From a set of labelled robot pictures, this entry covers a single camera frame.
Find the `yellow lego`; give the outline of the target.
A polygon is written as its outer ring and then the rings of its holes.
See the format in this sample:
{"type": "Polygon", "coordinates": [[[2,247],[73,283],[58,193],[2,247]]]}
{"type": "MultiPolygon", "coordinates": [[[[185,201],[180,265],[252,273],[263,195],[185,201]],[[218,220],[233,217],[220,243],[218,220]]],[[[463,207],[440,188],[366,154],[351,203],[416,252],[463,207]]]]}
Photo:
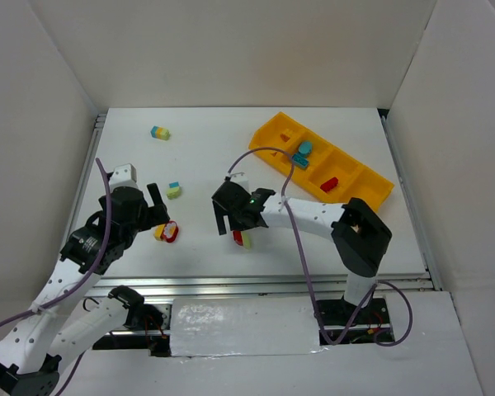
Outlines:
{"type": "Polygon", "coordinates": [[[166,227],[166,224],[160,224],[154,230],[153,236],[157,241],[163,241],[164,240],[163,231],[164,231],[165,227],[166,227]]]}

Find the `red flower lego brick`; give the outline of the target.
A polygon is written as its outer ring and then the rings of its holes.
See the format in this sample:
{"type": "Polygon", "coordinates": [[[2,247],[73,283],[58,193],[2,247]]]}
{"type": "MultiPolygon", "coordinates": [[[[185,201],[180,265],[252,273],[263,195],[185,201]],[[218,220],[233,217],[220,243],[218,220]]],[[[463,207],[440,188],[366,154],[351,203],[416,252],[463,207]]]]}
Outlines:
{"type": "Polygon", "coordinates": [[[170,220],[163,227],[161,239],[166,243],[173,243],[179,234],[179,227],[176,221],[170,220]]]}

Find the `blue rectangular lego brick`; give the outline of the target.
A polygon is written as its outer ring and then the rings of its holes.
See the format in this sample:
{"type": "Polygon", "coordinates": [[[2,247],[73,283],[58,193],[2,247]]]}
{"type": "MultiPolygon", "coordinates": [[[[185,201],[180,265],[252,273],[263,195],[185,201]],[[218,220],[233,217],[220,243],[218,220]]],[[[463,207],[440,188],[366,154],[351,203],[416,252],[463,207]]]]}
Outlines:
{"type": "Polygon", "coordinates": [[[292,156],[292,162],[296,167],[303,170],[307,169],[309,166],[309,160],[306,157],[302,156],[300,153],[295,153],[292,156]]]}

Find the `red rectangular lego brick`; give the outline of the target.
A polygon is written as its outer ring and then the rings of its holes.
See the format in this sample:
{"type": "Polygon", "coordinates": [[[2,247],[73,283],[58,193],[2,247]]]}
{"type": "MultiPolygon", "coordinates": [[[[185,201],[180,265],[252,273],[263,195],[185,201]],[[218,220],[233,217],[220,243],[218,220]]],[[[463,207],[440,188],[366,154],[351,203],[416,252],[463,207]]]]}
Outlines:
{"type": "Polygon", "coordinates": [[[334,190],[338,185],[339,185],[339,179],[337,177],[331,177],[320,186],[320,189],[325,193],[329,193],[330,191],[334,190]]]}

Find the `blue frog lego brick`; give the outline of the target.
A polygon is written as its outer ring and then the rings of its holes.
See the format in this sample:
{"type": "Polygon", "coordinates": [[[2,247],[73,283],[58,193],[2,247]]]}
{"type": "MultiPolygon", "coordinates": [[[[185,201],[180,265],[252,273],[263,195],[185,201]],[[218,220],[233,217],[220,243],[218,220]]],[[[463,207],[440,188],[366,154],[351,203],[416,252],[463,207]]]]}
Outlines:
{"type": "Polygon", "coordinates": [[[310,141],[303,141],[298,147],[298,154],[304,158],[307,158],[313,151],[313,145],[310,141]]]}

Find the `red half round lego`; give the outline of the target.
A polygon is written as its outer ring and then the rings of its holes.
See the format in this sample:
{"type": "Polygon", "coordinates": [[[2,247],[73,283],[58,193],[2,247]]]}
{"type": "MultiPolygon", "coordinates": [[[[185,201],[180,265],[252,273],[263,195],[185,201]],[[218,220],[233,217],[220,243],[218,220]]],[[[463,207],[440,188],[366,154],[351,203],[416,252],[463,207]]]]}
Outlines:
{"type": "Polygon", "coordinates": [[[241,231],[238,231],[238,230],[234,230],[232,232],[232,235],[233,235],[233,240],[234,242],[239,245],[239,246],[242,246],[243,245],[243,236],[242,236],[242,232],[241,231]]]}

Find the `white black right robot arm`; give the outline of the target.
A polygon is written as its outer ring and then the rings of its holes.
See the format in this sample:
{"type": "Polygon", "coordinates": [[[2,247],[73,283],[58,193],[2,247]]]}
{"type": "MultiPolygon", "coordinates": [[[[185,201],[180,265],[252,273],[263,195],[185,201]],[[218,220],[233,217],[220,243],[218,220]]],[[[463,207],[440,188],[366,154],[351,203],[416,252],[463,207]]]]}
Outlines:
{"type": "Polygon", "coordinates": [[[266,188],[248,192],[226,179],[212,195],[212,203],[220,235],[229,223],[232,231],[283,228],[333,242],[348,270],[343,300],[355,307],[369,305],[392,232],[362,199],[326,204],[289,198],[266,188]]]}

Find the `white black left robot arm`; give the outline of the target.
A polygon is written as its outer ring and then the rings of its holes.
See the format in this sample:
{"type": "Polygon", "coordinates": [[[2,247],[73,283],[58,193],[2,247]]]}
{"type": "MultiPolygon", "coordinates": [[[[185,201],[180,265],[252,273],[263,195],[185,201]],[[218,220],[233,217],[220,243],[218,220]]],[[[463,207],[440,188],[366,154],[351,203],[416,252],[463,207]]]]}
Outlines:
{"type": "Polygon", "coordinates": [[[49,395],[65,369],[117,328],[163,329],[166,317],[129,286],[110,290],[101,303],[71,325],[71,313],[109,266],[122,258],[138,233],[169,221],[158,186],[153,202],[134,186],[117,186],[100,198],[100,210],[73,231],[45,287],[30,308],[15,315],[0,341],[0,390],[9,395],[49,395]]]}

